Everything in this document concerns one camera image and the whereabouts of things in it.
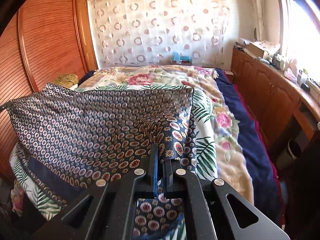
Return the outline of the navy patterned satin pajama top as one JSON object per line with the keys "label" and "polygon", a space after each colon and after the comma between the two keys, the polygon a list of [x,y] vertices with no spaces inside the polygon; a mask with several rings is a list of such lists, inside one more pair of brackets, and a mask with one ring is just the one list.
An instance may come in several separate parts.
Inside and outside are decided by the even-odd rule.
{"label": "navy patterned satin pajama top", "polygon": [[[48,84],[1,105],[25,172],[62,206],[32,239],[195,239],[193,97],[188,87],[75,92]],[[152,144],[156,196],[148,196]],[[177,192],[164,192],[166,160],[180,162]]]}

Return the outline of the floral leaf print bedspread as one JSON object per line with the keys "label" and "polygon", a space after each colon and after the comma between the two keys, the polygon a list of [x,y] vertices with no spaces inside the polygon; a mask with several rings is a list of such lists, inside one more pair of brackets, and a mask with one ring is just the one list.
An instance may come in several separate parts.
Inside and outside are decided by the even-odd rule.
{"label": "floral leaf print bedspread", "polygon": [[[82,87],[70,89],[75,92],[181,87],[194,90],[195,174],[199,181],[192,202],[197,225],[195,239],[215,239],[216,231],[226,224],[223,211],[214,203],[216,181],[222,181],[235,198],[247,200],[250,204],[254,202],[252,178],[238,143],[239,122],[226,105],[216,78],[215,71],[195,67],[116,67],[101,70]],[[17,143],[11,155],[18,180],[49,222],[60,213],[62,206],[54,202],[25,172],[18,157]]]}

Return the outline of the navy blue blanket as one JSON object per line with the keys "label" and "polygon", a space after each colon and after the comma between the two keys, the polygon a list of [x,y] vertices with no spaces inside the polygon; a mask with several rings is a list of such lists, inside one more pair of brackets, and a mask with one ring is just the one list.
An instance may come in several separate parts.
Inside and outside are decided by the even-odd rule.
{"label": "navy blue blanket", "polygon": [[278,226],[283,222],[284,201],[281,195],[277,171],[270,161],[259,124],[249,113],[238,87],[232,84],[225,72],[217,68],[217,86],[226,105],[239,121],[238,143],[242,148],[246,167],[252,178],[254,205]]}

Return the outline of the teal tissue box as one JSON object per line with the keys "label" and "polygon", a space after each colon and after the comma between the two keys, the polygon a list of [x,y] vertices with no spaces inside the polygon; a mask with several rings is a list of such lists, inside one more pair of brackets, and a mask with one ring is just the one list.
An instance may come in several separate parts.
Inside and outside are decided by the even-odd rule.
{"label": "teal tissue box", "polygon": [[171,60],[171,64],[182,65],[182,66],[191,66],[193,62],[192,56],[184,56],[178,52],[173,52]]}

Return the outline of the olive patterned cushion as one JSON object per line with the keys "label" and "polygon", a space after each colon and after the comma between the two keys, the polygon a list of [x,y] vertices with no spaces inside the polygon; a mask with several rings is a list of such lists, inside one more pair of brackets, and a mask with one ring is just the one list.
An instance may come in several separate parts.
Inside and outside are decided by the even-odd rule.
{"label": "olive patterned cushion", "polygon": [[51,83],[62,86],[68,89],[72,87],[77,87],[79,82],[79,78],[76,74],[61,74],[56,77]]}

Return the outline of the wooden sideboard cabinet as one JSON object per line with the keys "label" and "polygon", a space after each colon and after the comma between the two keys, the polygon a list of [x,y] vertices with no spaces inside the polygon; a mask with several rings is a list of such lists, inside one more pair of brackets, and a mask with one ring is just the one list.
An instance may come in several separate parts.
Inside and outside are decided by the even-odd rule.
{"label": "wooden sideboard cabinet", "polygon": [[280,153],[300,132],[307,137],[307,148],[319,145],[319,104],[312,96],[238,48],[233,48],[231,71],[270,156]]}

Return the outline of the sheer circle-pattern curtain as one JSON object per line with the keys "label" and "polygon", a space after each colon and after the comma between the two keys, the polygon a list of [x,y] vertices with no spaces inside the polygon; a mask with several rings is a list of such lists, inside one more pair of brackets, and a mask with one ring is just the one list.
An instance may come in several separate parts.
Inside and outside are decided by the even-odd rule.
{"label": "sheer circle-pattern curtain", "polygon": [[102,67],[169,64],[175,55],[197,66],[223,61],[226,0],[89,0],[89,8]]}

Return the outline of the cardboard box on cabinet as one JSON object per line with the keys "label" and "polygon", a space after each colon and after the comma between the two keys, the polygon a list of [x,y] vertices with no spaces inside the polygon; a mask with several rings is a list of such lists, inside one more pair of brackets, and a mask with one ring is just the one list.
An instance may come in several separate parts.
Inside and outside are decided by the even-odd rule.
{"label": "cardboard box on cabinet", "polygon": [[280,49],[280,44],[266,40],[255,41],[247,45],[246,49],[255,57],[267,59],[269,56],[273,56]]}

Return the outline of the wooden slatted wardrobe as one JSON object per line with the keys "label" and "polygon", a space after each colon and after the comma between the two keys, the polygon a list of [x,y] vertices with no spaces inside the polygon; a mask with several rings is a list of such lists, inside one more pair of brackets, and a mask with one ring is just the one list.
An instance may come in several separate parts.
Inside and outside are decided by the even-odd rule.
{"label": "wooden slatted wardrobe", "polygon": [[88,0],[1,3],[1,103],[41,90],[61,74],[96,70]]}

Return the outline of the wooden framed window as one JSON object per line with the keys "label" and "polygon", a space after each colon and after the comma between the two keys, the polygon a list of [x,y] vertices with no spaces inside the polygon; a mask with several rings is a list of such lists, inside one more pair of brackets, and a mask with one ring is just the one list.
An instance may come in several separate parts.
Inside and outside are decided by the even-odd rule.
{"label": "wooden framed window", "polygon": [[282,54],[297,61],[308,78],[319,83],[319,31],[310,16],[294,0],[280,0],[283,17]]}

